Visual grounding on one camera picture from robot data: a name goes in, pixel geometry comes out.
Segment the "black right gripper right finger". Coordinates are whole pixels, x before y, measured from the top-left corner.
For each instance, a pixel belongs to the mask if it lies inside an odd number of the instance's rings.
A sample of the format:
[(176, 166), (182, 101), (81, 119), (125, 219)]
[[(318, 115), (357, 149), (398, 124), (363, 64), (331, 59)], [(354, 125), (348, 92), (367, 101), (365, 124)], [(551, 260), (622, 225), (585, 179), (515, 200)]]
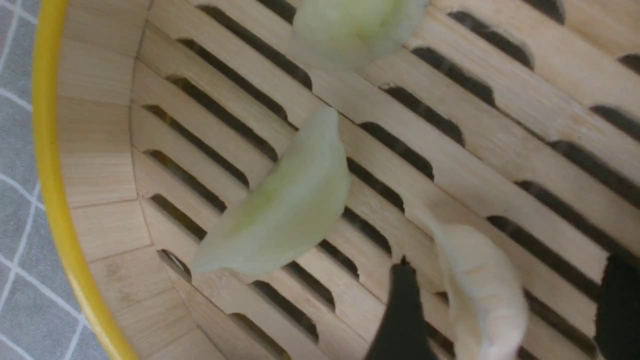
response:
[(602, 276), (594, 341), (599, 360), (640, 358), (639, 269), (615, 254)]

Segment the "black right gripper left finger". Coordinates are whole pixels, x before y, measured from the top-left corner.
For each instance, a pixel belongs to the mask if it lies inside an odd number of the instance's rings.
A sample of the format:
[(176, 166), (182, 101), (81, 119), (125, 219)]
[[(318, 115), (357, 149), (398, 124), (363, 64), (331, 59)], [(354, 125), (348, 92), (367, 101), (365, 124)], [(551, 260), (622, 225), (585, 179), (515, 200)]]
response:
[(436, 360), (429, 344), (416, 269), (406, 256), (390, 267), (386, 309), (366, 360)]

